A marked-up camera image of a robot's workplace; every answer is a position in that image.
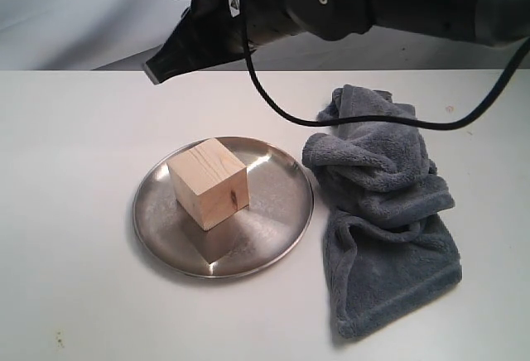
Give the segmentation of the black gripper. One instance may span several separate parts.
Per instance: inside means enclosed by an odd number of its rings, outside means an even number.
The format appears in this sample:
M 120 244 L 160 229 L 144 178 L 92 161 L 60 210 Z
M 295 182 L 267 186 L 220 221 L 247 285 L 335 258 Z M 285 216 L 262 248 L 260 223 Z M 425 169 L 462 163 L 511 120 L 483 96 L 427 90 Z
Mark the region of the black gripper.
M 325 41 L 365 33 L 368 0 L 195 0 L 159 51 L 144 63 L 154 84 L 244 58 L 241 25 L 251 48 L 308 32 Z

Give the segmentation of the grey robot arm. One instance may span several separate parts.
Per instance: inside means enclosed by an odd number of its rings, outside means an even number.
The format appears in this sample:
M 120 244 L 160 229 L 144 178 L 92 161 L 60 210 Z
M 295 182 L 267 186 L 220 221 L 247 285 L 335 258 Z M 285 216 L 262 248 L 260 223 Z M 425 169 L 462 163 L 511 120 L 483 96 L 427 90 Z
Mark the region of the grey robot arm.
M 144 70 L 160 84 L 284 37 L 308 32 L 338 41 L 375 26 L 502 46 L 528 37 L 529 0 L 190 0 Z

